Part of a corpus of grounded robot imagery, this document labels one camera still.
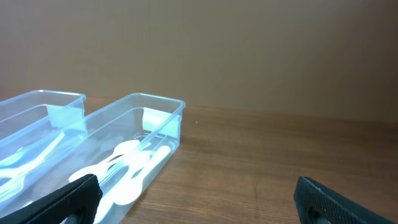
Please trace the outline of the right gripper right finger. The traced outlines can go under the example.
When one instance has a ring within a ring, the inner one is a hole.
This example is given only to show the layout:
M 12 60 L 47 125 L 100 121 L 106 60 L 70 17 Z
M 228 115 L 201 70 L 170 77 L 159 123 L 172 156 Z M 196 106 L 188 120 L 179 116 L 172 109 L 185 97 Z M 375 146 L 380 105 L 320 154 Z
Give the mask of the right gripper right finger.
M 394 224 L 309 177 L 298 178 L 294 202 L 301 224 Z

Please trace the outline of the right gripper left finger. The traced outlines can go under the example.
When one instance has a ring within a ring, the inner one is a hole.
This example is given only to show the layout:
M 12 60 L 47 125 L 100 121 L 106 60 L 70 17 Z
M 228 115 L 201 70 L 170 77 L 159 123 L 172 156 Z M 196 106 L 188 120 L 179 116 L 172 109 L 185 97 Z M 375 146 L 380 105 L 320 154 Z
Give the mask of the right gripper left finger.
M 97 176 L 87 174 L 2 217 L 1 224 L 92 224 L 102 195 Z

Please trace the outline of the yellow plastic spoon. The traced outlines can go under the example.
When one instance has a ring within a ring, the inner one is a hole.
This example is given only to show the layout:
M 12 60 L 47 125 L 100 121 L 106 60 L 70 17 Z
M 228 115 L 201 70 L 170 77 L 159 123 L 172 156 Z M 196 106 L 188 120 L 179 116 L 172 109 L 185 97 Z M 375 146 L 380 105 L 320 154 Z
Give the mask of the yellow plastic spoon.
M 171 148 L 168 146 L 161 146 L 144 164 L 141 171 L 132 178 L 134 172 L 128 175 L 124 180 L 121 180 L 117 186 L 115 186 L 113 201 L 116 205 L 127 205 L 135 201 L 143 191 L 143 182 L 148 174 L 162 162 L 171 152 Z

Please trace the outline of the white plastic spoon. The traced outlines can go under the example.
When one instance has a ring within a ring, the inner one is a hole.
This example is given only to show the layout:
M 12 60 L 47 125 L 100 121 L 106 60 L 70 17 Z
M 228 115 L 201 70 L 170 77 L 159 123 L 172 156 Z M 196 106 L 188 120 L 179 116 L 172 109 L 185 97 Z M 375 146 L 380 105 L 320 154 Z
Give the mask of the white plastic spoon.
M 110 156 L 97 164 L 90 165 L 76 171 L 69 177 L 68 181 L 73 182 L 86 174 L 94 174 L 99 178 L 104 176 L 111 165 L 117 163 L 119 158 L 135 149 L 139 144 L 139 140 L 128 140 L 118 144 Z
M 150 157 L 150 151 L 140 151 L 126 158 L 125 162 L 128 165 L 128 170 L 100 200 L 93 222 L 94 224 L 101 222 L 113 206 L 114 201 L 119 196 L 119 193 L 116 192 L 119 186 L 130 179 L 139 169 L 143 168 L 150 160 Z

